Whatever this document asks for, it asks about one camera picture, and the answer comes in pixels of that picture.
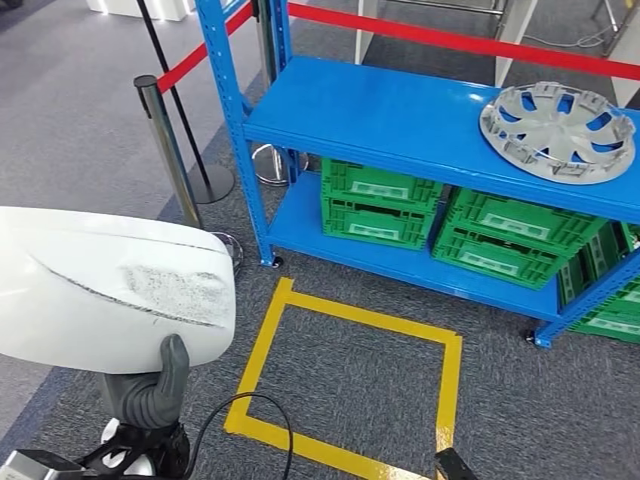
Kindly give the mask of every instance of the gray carpet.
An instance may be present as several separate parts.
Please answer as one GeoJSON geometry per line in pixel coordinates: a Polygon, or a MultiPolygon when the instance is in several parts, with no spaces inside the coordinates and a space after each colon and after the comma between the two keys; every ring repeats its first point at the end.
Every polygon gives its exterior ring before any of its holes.
{"type": "MultiPolygon", "coordinates": [[[[555,2],[540,3],[539,11],[555,2]]],[[[549,18],[537,16],[533,25],[542,30],[535,33],[568,41],[583,31],[597,30],[568,20],[567,15],[588,18],[592,8],[583,5],[588,2],[565,3],[566,10],[549,18]]],[[[401,13],[392,10],[391,5],[386,11],[389,18],[398,18],[401,13]]],[[[463,26],[462,17],[454,18],[454,13],[438,12],[435,17],[431,11],[408,9],[405,15],[410,15],[413,23],[434,25],[437,18],[438,25],[457,24],[457,28],[478,33],[488,29],[475,23],[477,18],[463,26]]],[[[293,30],[298,51],[350,58],[352,32],[300,22],[293,30]]],[[[413,53],[401,59],[379,53],[395,48],[389,42],[393,41],[374,39],[366,61],[383,65],[383,57],[386,57],[387,65],[393,61],[397,68],[475,81],[486,73],[478,72],[485,68],[478,66],[484,65],[482,59],[460,55],[454,61],[448,53],[443,56],[432,47],[413,47],[413,53]]],[[[509,81],[537,78],[537,67],[515,65],[509,81]]],[[[595,77],[592,83],[565,72],[546,78],[611,94],[610,84],[595,77]]],[[[260,90],[257,79],[248,96],[256,99],[260,90]]],[[[214,137],[205,157],[233,165],[224,129],[214,137]]],[[[282,194],[265,189],[267,209],[273,212],[282,194]]],[[[640,350],[637,346],[567,334],[551,350],[537,350],[519,337],[521,330],[531,325],[531,320],[498,309],[291,252],[278,252],[285,259],[280,270],[262,268],[256,261],[255,242],[239,188],[222,202],[202,207],[202,213],[208,229],[237,236],[245,247],[247,260],[238,279],[235,342],[220,360],[192,372],[183,415],[192,438],[213,406],[235,393],[278,278],[288,276],[295,279],[294,288],[298,291],[461,334],[455,446],[480,479],[640,478],[640,426],[635,407],[640,398],[640,350]]],[[[180,214],[171,201],[160,218],[179,221],[180,214]]],[[[282,401],[296,431],[431,476],[442,350],[437,344],[288,308],[259,390],[282,401]]],[[[97,442],[107,418],[92,375],[55,369],[48,382],[47,388],[62,391],[59,399],[42,405],[39,411],[44,412],[43,418],[36,422],[37,431],[31,438],[20,428],[12,429],[14,443],[3,441],[0,454],[23,442],[75,456],[97,442]]],[[[252,403],[250,414],[282,423],[277,412],[257,400],[252,403]]],[[[29,417],[21,416],[18,425],[32,424],[34,420],[29,417]]],[[[211,426],[195,478],[278,478],[285,464],[283,452],[226,434],[222,422],[220,418],[211,426]]],[[[296,457],[291,478],[352,477],[296,457]]]]}

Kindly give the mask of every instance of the black pole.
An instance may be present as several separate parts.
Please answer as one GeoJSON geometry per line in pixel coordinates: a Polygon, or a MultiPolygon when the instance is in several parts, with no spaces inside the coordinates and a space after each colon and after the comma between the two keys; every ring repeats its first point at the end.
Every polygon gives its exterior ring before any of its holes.
{"type": "MultiPolygon", "coordinates": [[[[155,50],[155,55],[158,56],[158,60],[160,62],[160,66],[162,67],[163,72],[168,72],[169,65],[167,63],[167,58],[165,57],[165,52],[162,51],[162,47],[160,45],[160,40],[158,38],[158,34],[155,33],[155,29],[153,27],[153,22],[151,20],[151,16],[149,15],[149,10],[147,10],[146,4],[144,0],[137,0],[137,2],[138,7],[140,9],[140,13],[142,13],[142,18],[144,20],[144,25],[149,32],[149,36],[151,37],[151,42],[155,50]]],[[[202,175],[202,180],[207,188],[211,188],[209,176],[207,175],[207,170],[205,168],[205,164],[202,163],[202,157],[200,156],[200,150],[198,149],[198,144],[195,143],[195,139],[193,137],[193,132],[191,131],[191,126],[189,124],[189,120],[186,118],[186,114],[184,112],[184,108],[182,106],[182,101],[180,100],[180,95],[178,95],[178,91],[176,89],[175,85],[171,86],[171,95],[174,97],[174,101],[176,103],[176,108],[177,108],[178,114],[180,115],[180,120],[182,120],[184,130],[189,138],[189,143],[193,150],[193,155],[195,157],[195,162],[198,163],[198,168],[200,169],[200,173],[202,175]]]]}

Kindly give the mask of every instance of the round metal base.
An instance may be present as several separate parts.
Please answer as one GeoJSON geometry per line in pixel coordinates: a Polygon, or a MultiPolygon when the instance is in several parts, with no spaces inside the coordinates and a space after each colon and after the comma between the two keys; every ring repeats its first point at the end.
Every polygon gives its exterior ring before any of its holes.
{"type": "Polygon", "coordinates": [[[240,245],[240,242],[236,240],[235,237],[232,237],[228,233],[213,232],[213,234],[220,239],[226,247],[233,261],[233,273],[237,276],[238,271],[240,270],[240,266],[242,265],[242,261],[245,259],[245,251],[242,250],[242,245],[240,245]]]}
{"type": "MultiPolygon", "coordinates": [[[[287,168],[279,157],[280,162],[279,173],[274,165],[274,154],[275,151],[272,145],[266,144],[256,149],[251,158],[254,160],[254,166],[256,170],[256,176],[258,177],[260,183],[265,185],[271,185],[273,187],[285,187],[289,184],[287,168]]],[[[301,170],[306,170],[309,166],[309,157],[306,153],[299,153],[300,165],[301,170]]]]}
{"type": "Polygon", "coordinates": [[[207,186],[202,180],[199,168],[189,173],[189,181],[195,203],[206,205],[217,202],[229,195],[235,185],[235,178],[231,170],[222,165],[205,165],[211,185],[207,186]]]}

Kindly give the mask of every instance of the stanchion post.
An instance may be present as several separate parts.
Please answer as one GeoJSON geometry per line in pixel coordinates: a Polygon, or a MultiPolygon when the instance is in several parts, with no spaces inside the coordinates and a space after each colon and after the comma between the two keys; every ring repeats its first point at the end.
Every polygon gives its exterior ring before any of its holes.
{"type": "MultiPolygon", "coordinates": [[[[146,8],[145,0],[137,0],[137,4],[162,71],[164,73],[168,72],[169,65],[167,63],[167,58],[165,56],[162,46],[160,45],[160,40],[153,27],[153,22],[151,20],[151,15],[149,14],[149,9],[146,8]]],[[[189,124],[189,119],[186,118],[186,113],[185,113],[177,89],[174,85],[171,86],[171,91],[171,96],[174,97],[174,102],[176,104],[176,109],[178,111],[178,115],[180,115],[185,132],[186,132],[186,137],[189,139],[191,149],[193,150],[195,163],[198,164],[198,169],[200,171],[199,178],[193,175],[189,177],[195,201],[201,204],[213,203],[229,195],[235,184],[235,178],[230,170],[222,165],[205,165],[202,157],[200,155],[198,144],[195,143],[193,132],[191,130],[191,125],[189,124]]]]}
{"type": "MultiPolygon", "coordinates": [[[[265,90],[275,80],[277,67],[274,51],[270,2],[269,0],[251,0],[254,17],[256,19],[258,46],[262,65],[262,76],[265,90]]],[[[300,162],[299,155],[294,154],[294,161],[300,162]]],[[[289,180],[285,175],[282,157],[272,145],[266,144],[256,149],[251,156],[256,175],[262,183],[271,186],[286,186],[289,180]]]]}
{"type": "Polygon", "coordinates": [[[162,100],[162,94],[158,88],[158,79],[153,75],[141,75],[134,80],[134,85],[137,89],[151,132],[162,157],[162,163],[184,214],[185,223],[202,229],[202,221],[195,206],[193,192],[189,183],[174,129],[167,114],[165,101],[162,100]]]}

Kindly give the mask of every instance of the yellow tape square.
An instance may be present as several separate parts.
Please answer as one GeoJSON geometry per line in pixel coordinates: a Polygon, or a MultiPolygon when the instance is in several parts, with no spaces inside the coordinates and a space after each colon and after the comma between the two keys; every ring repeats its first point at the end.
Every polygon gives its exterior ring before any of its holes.
{"type": "MultiPolygon", "coordinates": [[[[411,335],[445,346],[438,412],[435,417],[436,451],[453,445],[456,419],[458,382],[460,377],[462,338],[452,330],[412,322],[404,318],[371,312],[362,308],[333,302],[293,291],[294,281],[281,278],[273,293],[255,345],[249,356],[245,373],[240,380],[238,393],[251,392],[257,387],[258,380],[271,343],[275,336],[280,317],[287,305],[324,313],[371,327],[411,335]]],[[[245,435],[274,447],[287,450],[288,434],[286,429],[248,416],[251,398],[243,398],[232,404],[224,428],[229,433],[245,435]]],[[[426,477],[408,472],[377,460],[349,452],[313,438],[294,434],[294,451],[297,455],[328,465],[362,478],[372,480],[428,480],[426,477]]]]}

